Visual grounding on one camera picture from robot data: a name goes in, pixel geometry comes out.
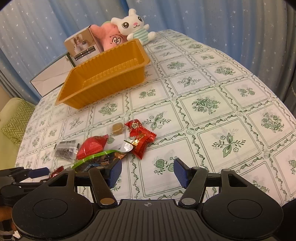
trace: floral tablecloth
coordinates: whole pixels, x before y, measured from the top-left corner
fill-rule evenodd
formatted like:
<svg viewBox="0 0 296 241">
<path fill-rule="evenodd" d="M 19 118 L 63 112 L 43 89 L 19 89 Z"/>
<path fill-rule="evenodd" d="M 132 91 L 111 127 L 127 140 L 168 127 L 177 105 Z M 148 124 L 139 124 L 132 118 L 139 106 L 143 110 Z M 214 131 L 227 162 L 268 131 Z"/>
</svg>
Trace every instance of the floral tablecloth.
<svg viewBox="0 0 296 241">
<path fill-rule="evenodd" d="M 179 199 L 173 159 L 210 172 L 230 168 L 283 205 L 296 196 L 296 121 L 256 76 L 226 54 L 165 30 L 145 46 L 145 81 L 80 110 L 54 106 L 60 88 L 43 97 L 26 129 L 16 166 L 48 167 L 58 140 L 104 135 L 116 122 L 139 119 L 157 134 L 142 160 L 123 159 L 112 189 L 120 199 Z M 110 136 L 107 149 L 128 139 Z M 91 199 L 87 188 L 80 193 Z M 216 194 L 208 188 L 205 199 Z"/>
</svg>

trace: chevron pattern cushion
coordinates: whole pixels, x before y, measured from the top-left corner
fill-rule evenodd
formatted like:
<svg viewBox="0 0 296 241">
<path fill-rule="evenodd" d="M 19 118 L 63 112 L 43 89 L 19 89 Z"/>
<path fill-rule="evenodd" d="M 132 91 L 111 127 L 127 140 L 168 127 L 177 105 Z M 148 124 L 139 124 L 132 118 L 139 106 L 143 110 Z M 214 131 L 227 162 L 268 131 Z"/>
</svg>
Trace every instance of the chevron pattern cushion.
<svg viewBox="0 0 296 241">
<path fill-rule="evenodd" d="M 20 146 L 24 137 L 27 124 L 34 112 L 34 108 L 25 100 L 22 101 L 17 108 L 16 113 L 2 127 L 2 133 L 8 137 L 13 143 Z"/>
</svg>

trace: star pattern curtain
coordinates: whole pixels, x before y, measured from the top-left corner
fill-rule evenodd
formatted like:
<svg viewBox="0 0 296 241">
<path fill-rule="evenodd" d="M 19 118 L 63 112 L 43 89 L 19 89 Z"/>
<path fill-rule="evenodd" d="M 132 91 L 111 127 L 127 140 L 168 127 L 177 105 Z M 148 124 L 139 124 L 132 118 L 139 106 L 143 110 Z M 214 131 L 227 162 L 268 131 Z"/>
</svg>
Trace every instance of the star pattern curtain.
<svg viewBox="0 0 296 241">
<path fill-rule="evenodd" d="M 296 42 L 295 37 L 287 39 L 285 1 L 127 0 L 127 3 L 150 25 L 149 31 L 170 28 L 219 49 L 258 76 L 279 98 L 284 98 L 292 77 L 281 78 L 286 43 Z M 294 68 L 286 70 L 293 73 Z"/>
<path fill-rule="evenodd" d="M 17 97 L 36 103 L 41 97 L 29 81 L 66 52 L 64 40 L 88 25 L 123 18 L 125 9 L 121 0 L 12 0 L 0 12 L 0 48 L 8 60 L 0 61 L 0 71 L 22 94 Z"/>
<path fill-rule="evenodd" d="M 0 13 L 0 47 L 37 95 L 29 81 L 66 51 L 67 37 L 123 18 L 128 7 L 150 31 L 174 29 L 225 52 L 284 100 L 295 66 L 288 30 L 295 25 L 283 0 L 13 0 Z"/>
</svg>

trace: red candy wrapper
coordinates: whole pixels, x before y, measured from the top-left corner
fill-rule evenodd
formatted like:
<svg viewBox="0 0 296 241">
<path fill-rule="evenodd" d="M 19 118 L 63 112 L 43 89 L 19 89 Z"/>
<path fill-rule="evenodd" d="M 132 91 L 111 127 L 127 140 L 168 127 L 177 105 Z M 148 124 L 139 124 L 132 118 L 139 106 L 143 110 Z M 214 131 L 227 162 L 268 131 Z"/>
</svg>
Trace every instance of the red candy wrapper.
<svg viewBox="0 0 296 241">
<path fill-rule="evenodd" d="M 132 142 L 133 149 L 131 152 L 142 159 L 147 144 L 155 140 L 156 134 L 144 128 L 137 119 L 131 120 L 125 123 L 125 125 L 130 130 L 130 137 L 136 137 Z"/>
<path fill-rule="evenodd" d="M 76 159 L 81 160 L 83 158 L 86 158 L 87 156 L 103 151 L 108 138 L 108 135 L 87 138 L 85 142 L 81 145 Z"/>
<path fill-rule="evenodd" d="M 60 166 L 59 168 L 55 169 L 49 176 L 49 178 L 53 178 L 55 177 L 56 175 L 58 175 L 61 171 L 64 170 L 64 167 L 63 166 Z"/>
</svg>

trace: metal rivet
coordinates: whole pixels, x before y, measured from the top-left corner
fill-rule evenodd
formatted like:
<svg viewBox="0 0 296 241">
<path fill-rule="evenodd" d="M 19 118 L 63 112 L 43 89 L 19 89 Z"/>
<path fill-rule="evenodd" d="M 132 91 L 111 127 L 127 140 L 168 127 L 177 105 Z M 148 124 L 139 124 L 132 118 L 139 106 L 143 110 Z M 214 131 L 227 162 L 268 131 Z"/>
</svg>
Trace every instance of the metal rivet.
<svg viewBox="0 0 296 241">
<path fill-rule="evenodd" d="M 183 203 L 184 205 L 193 205 L 195 203 L 195 200 L 193 198 L 187 197 L 183 198 L 181 200 L 181 203 Z"/>
<path fill-rule="evenodd" d="M 102 203 L 103 205 L 111 205 L 111 204 L 115 203 L 115 201 L 113 198 L 105 197 L 100 200 L 100 203 Z"/>
</svg>

